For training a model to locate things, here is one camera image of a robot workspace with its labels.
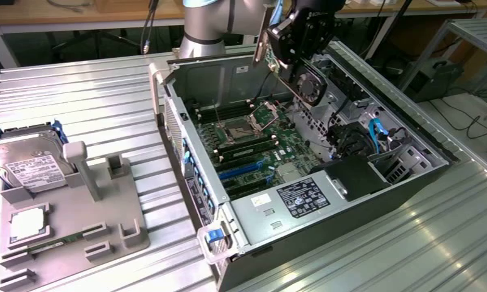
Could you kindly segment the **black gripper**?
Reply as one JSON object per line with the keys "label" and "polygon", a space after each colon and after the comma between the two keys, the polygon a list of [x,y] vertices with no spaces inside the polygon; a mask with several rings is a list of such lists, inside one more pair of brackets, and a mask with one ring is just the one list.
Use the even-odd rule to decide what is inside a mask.
{"label": "black gripper", "polygon": [[335,13],[345,4],[341,0],[291,1],[286,19],[267,29],[273,53],[283,64],[310,59],[326,48],[334,36]]}

